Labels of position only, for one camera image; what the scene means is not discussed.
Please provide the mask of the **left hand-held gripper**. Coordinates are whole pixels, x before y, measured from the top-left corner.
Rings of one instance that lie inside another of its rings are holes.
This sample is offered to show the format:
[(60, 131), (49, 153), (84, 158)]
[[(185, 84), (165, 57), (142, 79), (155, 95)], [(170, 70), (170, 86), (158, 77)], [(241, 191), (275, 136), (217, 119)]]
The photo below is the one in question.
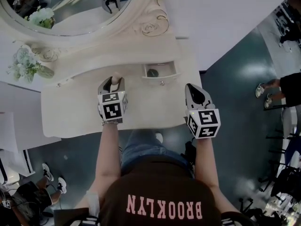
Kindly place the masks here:
[(104, 121), (122, 119), (127, 109), (127, 93), (125, 92), (125, 79), (118, 81), (117, 92), (111, 91), (112, 77), (107, 78), (98, 87), (98, 110)]

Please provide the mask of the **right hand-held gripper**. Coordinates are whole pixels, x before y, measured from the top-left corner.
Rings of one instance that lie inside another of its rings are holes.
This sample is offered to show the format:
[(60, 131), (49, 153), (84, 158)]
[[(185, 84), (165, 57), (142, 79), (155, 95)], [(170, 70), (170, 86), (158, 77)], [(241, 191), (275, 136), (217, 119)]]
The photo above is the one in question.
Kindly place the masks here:
[(221, 126), (218, 109), (205, 109), (196, 106), (208, 106), (212, 104), (208, 92), (201, 87), (188, 83), (185, 85), (185, 103), (187, 106), (186, 125), (195, 139), (216, 137)]

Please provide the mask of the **beige makeup sponge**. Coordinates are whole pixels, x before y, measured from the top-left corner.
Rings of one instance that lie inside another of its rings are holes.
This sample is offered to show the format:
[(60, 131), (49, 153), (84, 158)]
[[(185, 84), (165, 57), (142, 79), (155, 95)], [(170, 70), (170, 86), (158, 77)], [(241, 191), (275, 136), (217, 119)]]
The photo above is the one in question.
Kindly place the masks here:
[(119, 88), (119, 80), (122, 78), (122, 75), (118, 72), (115, 72), (112, 76), (111, 80), (111, 92), (118, 90)]

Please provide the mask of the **cream vanity dressing table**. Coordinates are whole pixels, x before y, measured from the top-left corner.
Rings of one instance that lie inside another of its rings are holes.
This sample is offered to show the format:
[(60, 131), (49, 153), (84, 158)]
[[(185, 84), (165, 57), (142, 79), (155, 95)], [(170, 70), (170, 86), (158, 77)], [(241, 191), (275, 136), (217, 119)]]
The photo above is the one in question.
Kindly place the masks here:
[[(23, 18), (51, 29), (56, 22), (52, 7), (61, 1), (8, 0), (8, 3)], [(184, 87), (187, 83), (200, 84), (190, 43), (175, 37), (170, 19), (169, 29), (163, 37), (133, 44), (106, 42), (94, 46), (51, 48), (16, 42), (28, 46), (43, 65), (54, 71), (55, 79), (74, 78), (60, 88), (44, 87), (45, 78), (42, 80), (41, 113), (47, 137), (70, 138), (100, 132), (96, 108), (98, 87), (115, 72), (125, 79), (128, 99), (120, 129), (163, 129), (183, 124)], [(144, 64), (170, 61), (174, 61), (181, 72), (177, 78), (142, 78)]]

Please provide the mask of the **person's left forearm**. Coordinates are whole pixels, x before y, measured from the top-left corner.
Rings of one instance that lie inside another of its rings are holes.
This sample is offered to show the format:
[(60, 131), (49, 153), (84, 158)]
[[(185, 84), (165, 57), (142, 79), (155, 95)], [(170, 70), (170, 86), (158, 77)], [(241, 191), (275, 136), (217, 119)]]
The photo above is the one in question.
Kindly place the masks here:
[(117, 124), (105, 123), (95, 169), (97, 188), (109, 187), (120, 177), (119, 132)]

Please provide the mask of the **person's right forearm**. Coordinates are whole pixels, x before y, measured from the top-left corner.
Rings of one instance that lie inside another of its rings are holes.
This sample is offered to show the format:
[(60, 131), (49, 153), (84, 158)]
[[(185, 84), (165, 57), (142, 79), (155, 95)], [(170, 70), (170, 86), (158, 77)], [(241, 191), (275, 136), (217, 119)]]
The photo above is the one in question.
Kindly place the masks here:
[(211, 138), (197, 139), (195, 179), (202, 181), (208, 187), (219, 187)]

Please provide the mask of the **person's blue jeans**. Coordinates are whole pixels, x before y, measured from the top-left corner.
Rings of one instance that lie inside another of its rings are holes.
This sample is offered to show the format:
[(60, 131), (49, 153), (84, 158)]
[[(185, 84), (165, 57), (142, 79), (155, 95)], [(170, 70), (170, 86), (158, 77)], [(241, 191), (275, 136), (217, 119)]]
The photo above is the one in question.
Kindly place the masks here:
[(159, 132), (153, 129), (135, 129), (132, 131), (126, 146), (123, 148), (121, 170), (125, 172), (137, 161), (147, 156), (166, 156), (172, 158), (189, 170), (185, 160), (172, 150), (167, 149), (155, 136)]

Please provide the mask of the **green vase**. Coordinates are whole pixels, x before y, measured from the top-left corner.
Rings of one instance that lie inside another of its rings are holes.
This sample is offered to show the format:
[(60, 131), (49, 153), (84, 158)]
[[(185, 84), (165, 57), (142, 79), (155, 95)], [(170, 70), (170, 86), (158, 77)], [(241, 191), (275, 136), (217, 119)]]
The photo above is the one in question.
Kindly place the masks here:
[(55, 73), (52, 69), (50, 69), (44, 65), (41, 65), (39, 67), (39, 69), (37, 70), (37, 74), (42, 78), (51, 79), (51, 78), (53, 78)]

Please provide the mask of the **oval cream framed mirror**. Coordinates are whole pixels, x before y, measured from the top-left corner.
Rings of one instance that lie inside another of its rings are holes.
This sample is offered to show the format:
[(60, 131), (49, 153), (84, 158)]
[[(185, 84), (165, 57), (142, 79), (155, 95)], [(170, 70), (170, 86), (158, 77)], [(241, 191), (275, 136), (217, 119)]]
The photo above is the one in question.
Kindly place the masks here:
[(71, 48), (145, 42), (169, 29), (163, 0), (62, 0), (52, 10), (56, 22), (48, 29), (0, 0), (0, 31), (28, 45)]

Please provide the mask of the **white flower bouquet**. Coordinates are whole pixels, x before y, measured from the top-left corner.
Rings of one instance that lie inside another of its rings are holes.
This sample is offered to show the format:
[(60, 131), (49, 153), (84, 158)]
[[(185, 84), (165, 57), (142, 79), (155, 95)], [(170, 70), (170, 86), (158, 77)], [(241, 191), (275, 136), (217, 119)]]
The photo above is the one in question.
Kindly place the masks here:
[(21, 46), (17, 50), (12, 60), (12, 64), (8, 66), (7, 74), (12, 75), (15, 81), (23, 79), (26, 83), (32, 83), (34, 75), (42, 67), (39, 60), (26, 45)]

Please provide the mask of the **white chair black legs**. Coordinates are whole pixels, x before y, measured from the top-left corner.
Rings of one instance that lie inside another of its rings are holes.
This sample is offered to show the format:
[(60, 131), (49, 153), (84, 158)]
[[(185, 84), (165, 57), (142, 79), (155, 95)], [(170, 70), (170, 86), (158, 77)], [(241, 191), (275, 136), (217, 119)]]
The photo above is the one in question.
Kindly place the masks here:
[(291, 139), (301, 135), (301, 105), (293, 107), (276, 106), (282, 110), (282, 129), (275, 130), (280, 136), (266, 136), (267, 139)]

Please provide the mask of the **person's brown t-shirt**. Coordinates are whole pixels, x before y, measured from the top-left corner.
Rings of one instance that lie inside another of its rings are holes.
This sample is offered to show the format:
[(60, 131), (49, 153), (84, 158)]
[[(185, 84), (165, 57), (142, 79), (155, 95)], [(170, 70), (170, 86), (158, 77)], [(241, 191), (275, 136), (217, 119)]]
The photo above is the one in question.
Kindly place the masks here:
[(96, 216), (88, 208), (57, 210), (55, 226), (256, 226), (239, 212), (221, 212), (209, 187), (167, 157), (125, 168), (97, 204)]

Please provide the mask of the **blue chair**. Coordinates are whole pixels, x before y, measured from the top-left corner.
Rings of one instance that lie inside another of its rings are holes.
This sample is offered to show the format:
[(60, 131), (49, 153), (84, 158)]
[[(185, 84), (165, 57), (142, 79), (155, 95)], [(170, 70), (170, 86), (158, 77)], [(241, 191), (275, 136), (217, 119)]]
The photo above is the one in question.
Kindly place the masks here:
[(290, 139), (290, 142), (288, 144), (288, 147), (285, 151), (285, 165), (288, 166), (293, 154), (295, 152), (298, 152), (301, 154), (301, 137), (293, 137)]

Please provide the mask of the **white cabinet black stripe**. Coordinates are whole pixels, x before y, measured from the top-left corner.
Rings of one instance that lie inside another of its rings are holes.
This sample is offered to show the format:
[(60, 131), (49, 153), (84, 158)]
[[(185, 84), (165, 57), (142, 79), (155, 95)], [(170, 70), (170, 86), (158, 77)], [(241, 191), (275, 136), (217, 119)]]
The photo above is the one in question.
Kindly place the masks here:
[(4, 168), (10, 168), (24, 177), (35, 174), (28, 155), (28, 150), (22, 150), (17, 153), (0, 150), (0, 159)]

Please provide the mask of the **black office chair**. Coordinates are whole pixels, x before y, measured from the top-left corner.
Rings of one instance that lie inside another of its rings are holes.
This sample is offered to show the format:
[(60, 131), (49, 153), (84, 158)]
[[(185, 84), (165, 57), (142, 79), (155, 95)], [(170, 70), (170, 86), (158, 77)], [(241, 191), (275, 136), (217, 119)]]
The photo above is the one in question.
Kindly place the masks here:
[(259, 188), (261, 192), (266, 191), (270, 184), (273, 183), (270, 193), (271, 197), (276, 197), (280, 200), (278, 194), (283, 193), (292, 196), (297, 203), (301, 202), (301, 171), (296, 168), (287, 167), (281, 170), (277, 177), (276, 173), (272, 173), (265, 179), (258, 178), (258, 181), (261, 184), (267, 182), (264, 189)]

